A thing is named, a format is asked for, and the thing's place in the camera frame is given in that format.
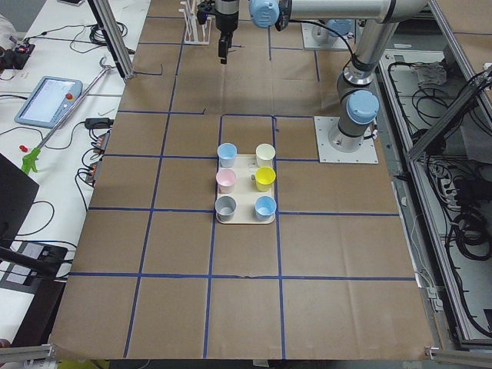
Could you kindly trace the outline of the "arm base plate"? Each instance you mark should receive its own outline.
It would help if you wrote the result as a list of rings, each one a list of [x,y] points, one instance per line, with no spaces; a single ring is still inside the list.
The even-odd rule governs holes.
[[[326,26],[344,36],[351,45],[355,42],[355,21],[353,19],[327,20]],[[306,50],[347,51],[347,45],[336,34],[317,25],[302,23],[302,38]]]
[[[377,165],[378,158],[371,130],[360,138],[351,138],[341,133],[339,117],[314,116],[317,152],[320,163]]]

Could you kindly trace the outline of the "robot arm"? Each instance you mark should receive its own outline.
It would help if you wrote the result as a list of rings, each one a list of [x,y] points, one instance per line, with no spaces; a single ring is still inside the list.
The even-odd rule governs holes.
[[[248,10],[259,28],[278,31],[290,23],[312,19],[363,19],[364,31],[350,61],[337,80],[341,116],[328,133],[338,151],[356,152],[364,133],[379,110],[379,101],[369,92],[373,71],[398,24],[424,8],[424,1],[250,1]]]
[[[319,22],[334,30],[334,32],[327,30],[326,28],[319,27],[316,36],[322,42],[329,42],[339,39],[338,34],[342,36],[348,36],[353,28],[353,21],[351,19],[320,19]]]

